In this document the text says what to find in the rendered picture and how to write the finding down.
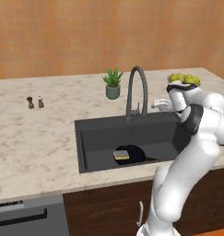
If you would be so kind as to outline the dark grey arched tap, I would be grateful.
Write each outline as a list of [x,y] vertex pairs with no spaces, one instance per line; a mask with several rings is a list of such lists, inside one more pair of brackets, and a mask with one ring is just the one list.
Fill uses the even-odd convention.
[[[133,108],[133,101],[142,101]],[[130,73],[127,91],[126,112],[124,119],[131,122],[135,116],[147,115],[147,79],[143,69],[136,65]]]

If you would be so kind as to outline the yellow grey sponge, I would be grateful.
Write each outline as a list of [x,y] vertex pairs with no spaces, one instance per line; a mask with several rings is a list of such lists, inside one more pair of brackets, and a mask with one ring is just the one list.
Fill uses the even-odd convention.
[[116,160],[124,160],[124,159],[129,159],[129,154],[126,150],[114,150],[113,157]]

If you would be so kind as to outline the dark wood cupboard door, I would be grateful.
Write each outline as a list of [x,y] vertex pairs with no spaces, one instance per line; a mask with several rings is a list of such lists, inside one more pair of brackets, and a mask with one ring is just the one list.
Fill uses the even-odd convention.
[[[148,213],[151,188],[145,181],[65,194],[70,236],[136,236],[139,206]],[[193,188],[174,228],[181,236],[224,229],[224,168]]]

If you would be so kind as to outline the grey dishwasher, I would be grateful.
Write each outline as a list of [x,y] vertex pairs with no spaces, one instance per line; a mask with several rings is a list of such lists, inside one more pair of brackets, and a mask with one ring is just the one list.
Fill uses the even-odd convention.
[[70,236],[63,197],[0,203],[0,236]]

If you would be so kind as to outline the dark grey sink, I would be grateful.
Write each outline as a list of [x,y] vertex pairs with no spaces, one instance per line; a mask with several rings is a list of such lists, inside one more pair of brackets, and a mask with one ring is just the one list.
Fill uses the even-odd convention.
[[174,112],[75,121],[78,168],[81,173],[117,169],[113,152],[129,145],[142,151],[142,165],[174,160],[189,144],[187,134]]

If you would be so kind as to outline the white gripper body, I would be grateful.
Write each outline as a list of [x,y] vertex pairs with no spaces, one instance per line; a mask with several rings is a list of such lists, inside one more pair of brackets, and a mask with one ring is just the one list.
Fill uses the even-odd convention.
[[173,111],[172,103],[169,99],[153,100],[151,108],[158,109],[161,112],[172,112]]

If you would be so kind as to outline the green plant in grey pot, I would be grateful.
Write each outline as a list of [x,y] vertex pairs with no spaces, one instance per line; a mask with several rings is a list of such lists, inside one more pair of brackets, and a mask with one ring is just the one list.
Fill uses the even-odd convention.
[[118,68],[113,71],[107,70],[107,76],[103,77],[103,81],[106,83],[106,97],[110,100],[116,100],[120,96],[121,91],[121,77],[123,72],[118,73]]

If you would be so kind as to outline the bowl of yellow-green fruit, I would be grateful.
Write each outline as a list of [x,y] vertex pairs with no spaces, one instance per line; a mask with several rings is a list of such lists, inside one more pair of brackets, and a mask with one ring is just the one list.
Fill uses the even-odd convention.
[[184,83],[194,84],[194,85],[197,85],[197,86],[201,85],[201,81],[200,81],[199,77],[192,76],[191,74],[184,75],[183,73],[171,74],[168,77],[168,81],[169,82],[182,81]]

